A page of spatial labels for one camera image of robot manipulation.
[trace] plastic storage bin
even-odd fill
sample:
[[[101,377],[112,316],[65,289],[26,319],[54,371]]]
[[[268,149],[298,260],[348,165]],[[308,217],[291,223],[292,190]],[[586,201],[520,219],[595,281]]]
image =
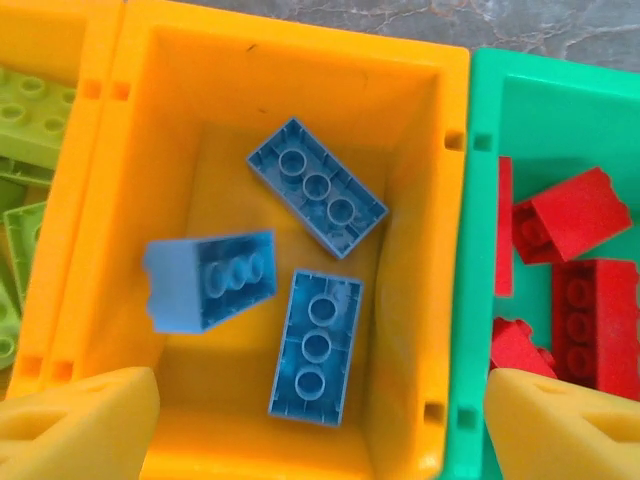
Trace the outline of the plastic storage bin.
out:
[[[122,7],[118,0],[0,0],[0,65],[78,87],[39,234],[29,288],[35,293],[27,297],[9,396],[40,385],[109,93],[105,81]]]
[[[157,372],[145,479],[422,478],[442,463],[468,52],[129,1],[47,384]],[[390,208],[338,261],[246,157],[296,115]],[[205,335],[145,312],[151,240],[274,229],[274,299]],[[338,429],[267,413],[294,269],[364,283]]]
[[[515,202],[602,167],[631,209],[634,227],[584,258],[639,263],[638,118],[638,75],[491,49],[474,55],[442,478],[500,478],[482,417],[493,317],[526,320],[533,341],[551,347],[548,265],[525,266],[515,253],[514,296],[493,295],[498,155],[513,159]]]

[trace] green lego brick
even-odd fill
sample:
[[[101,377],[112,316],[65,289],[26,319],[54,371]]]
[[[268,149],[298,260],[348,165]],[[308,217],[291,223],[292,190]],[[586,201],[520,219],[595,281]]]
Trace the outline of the green lego brick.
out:
[[[0,155],[55,169],[75,94],[0,67]]]
[[[10,180],[13,183],[49,188],[54,174],[55,172],[48,168],[0,157],[0,178]]]
[[[20,335],[20,310],[13,278],[0,258],[0,370],[13,364]]]
[[[1,177],[0,175],[0,215],[7,210],[12,210],[22,205],[27,194],[27,189],[24,185],[18,185]],[[4,217],[0,217],[0,223],[3,221]]]
[[[16,289],[22,307],[27,298],[31,265],[46,205],[47,202],[35,203],[4,213]]]

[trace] lego stud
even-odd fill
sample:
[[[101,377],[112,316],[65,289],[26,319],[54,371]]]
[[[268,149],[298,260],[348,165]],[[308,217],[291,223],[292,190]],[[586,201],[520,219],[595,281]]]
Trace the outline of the lego stud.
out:
[[[321,173],[312,173],[302,182],[302,191],[309,200],[320,202],[329,196],[331,182]]]
[[[319,327],[327,327],[338,315],[336,302],[327,295],[317,295],[309,303],[309,318]]]
[[[322,363],[331,353],[331,339],[324,330],[315,329],[302,338],[302,355],[311,363]]]
[[[0,361],[15,354],[16,340],[10,335],[0,335]]]
[[[300,150],[289,149],[280,154],[278,159],[280,174],[287,183],[300,183],[307,168],[307,157]]]
[[[300,398],[307,402],[312,402],[320,398],[324,393],[324,374],[315,365],[302,367],[296,374],[294,385]]]
[[[593,322],[589,316],[573,312],[567,318],[567,334],[574,342],[586,343],[593,338]]]
[[[575,308],[588,308],[593,305],[593,286],[581,278],[574,278],[567,284],[567,301]]]
[[[593,353],[586,347],[573,347],[567,352],[567,367],[576,378],[593,377],[595,373],[595,359]]]
[[[537,218],[530,218],[520,225],[520,233],[533,247],[540,247],[549,242],[549,235]]]
[[[29,100],[40,100],[47,95],[47,84],[36,77],[27,77],[20,82],[20,93]]]
[[[353,203],[344,197],[332,200],[327,207],[329,220],[337,227],[348,225],[353,220],[355,213],[356,208]]]
[[[22,126],[29,121],[27,109],[19,103],[5,103],[0,107],[0,121],[10,126]]]

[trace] marble surface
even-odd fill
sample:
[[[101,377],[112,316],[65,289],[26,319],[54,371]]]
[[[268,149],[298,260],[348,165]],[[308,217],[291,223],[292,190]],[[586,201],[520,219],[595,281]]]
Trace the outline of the marble surface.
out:
[[[394,37],[640,72],[640,0],[185,0]]]

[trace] lego brick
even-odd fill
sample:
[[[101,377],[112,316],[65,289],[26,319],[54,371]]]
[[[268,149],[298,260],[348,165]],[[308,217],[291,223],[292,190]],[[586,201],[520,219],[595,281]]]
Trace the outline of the lego brick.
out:
[[[337,258],[346,257],[388,212],[295,118],[247,161]]]
[[[513,164],[511,158],[500,157],[498,165],[498,233],[496,245],[497,297],[513,295]]]
[[[41,202],[4,212],[11,263],[22,307],[27,298],[33,256],[36,252],[46,206],[47,202]]]
[[[144,266],[158,332],[203,333],[276,293],[272,232],[151,242]]]
[[[489,375],[484,407],[506,479],[640,478],[638,402],[498,369]]]
[[[0,178],[19,185],[49,188],[54,174],[48,168],[0,157]]]
[[[517,368],[556,378],[553,358],[543,348],[531,343],[533,330],[523,320],[512,322],[497,317],[493,321],[491,368]]]
[[[598,167],[513,208],[513,242],[526,264],[572,260],[632,225],[629,208]]]
[[[340,425],[363,289],[359,280],[296,270],[271,415]]]
[[[0,370],[13,364],[20,335],[20,308],[13,276],[0,257]]]
[[[4,223],[4,212],[22,205],[26,194],[24,186],[0,176],[0,223]]]
[[[0,478],[139,478],[159,411],[160,394],[148,367],[5,400],[0,403]]]
[[[558,377],[640,400],[635,263],[574,261],[554,265],[552,275]]]
[[[0,66],[0,156],[54,169],[75,96]]]

